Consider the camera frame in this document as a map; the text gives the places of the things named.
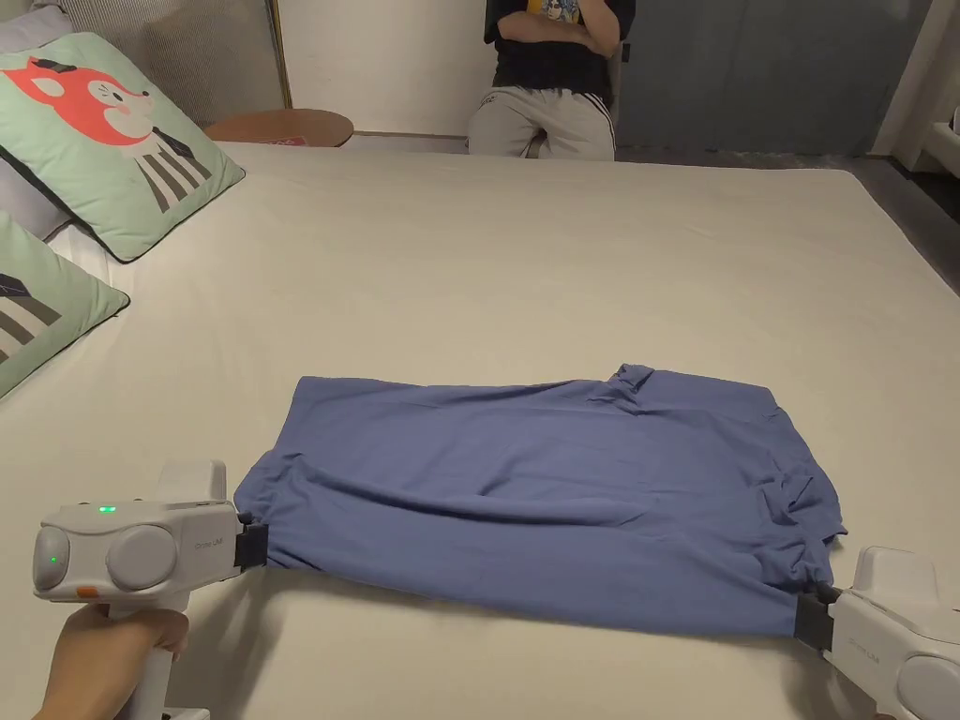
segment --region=floor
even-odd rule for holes
[[[345,150],[391,150],[406,153],[467,151],[463,138],[395,135],[355,135]],[[839,156],[761,155],[754,153],[700,153],[624,148],[622,162],[761,169],[835,168],[847,170],[863,183],[903,234],[957,295],[960,295],[960,180],[937,175],[910,174],[885,158]]]

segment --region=t-shirt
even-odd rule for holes
[[[769,390],[641,366],[507,388],[305,377],[235,500],[274,566],[679,635],[792,636],[845,532]]]
[[[620,20],[620,39],[630,32],[636,0],[607,0]],[[499,54],[495,87],[517,85],[528,90],[571,90],[597,95],[609,107],[612,87],[608,60],[576,42],[515,42],[500,35],[497,23],[514,12],[544,15],[557,22],[584,25],[580,0],[490,0],[484,40]]]

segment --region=mattress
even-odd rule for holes
[[[0,402],[0,716],[36,709],[68,612],[31,596],[40,519],[148,495],[170,458],[271,447],[303,375],[769,387],[861,546],[960,595],[960,299],[850,175],[228,145],[246,180],[141,260],[132,305]],[[539,623],[256,573],[194,595],[170,700],[214,718],[832,718],[791,642]]]

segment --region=green pillow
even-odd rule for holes
[[[106,40],[0,55],[0,156],[121,262],[244,177]]]
[[[0,397],[129,304],[0,211]]]

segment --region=crossed arms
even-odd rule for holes
[[[580,0],[584,25],[558,22],[543,15],[513,12],[497,23],[505,40],[516,42],[576,42],[604,58],[620,46],[620,21],[606,0]]]

